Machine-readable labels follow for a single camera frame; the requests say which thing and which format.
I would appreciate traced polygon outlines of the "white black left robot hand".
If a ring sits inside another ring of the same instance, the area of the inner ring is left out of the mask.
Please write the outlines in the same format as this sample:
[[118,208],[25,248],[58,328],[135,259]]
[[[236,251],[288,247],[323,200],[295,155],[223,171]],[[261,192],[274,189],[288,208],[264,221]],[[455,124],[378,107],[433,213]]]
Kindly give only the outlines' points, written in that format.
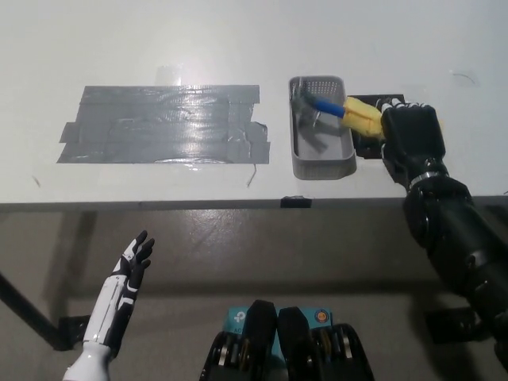
[[120,350],[154,244],[145,230],[131,241],[104,281],[88,321],[83,341],[108,349],[112,359]]

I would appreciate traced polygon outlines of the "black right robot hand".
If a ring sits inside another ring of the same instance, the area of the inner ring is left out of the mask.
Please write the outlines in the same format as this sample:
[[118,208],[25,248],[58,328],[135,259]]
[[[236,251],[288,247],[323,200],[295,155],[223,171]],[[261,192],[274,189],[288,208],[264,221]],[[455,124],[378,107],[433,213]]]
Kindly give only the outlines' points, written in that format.
[[445,143],[436,110],[425,103],[381,98],[382,158],[395,183],[409,190],[420,179],[447,175]]

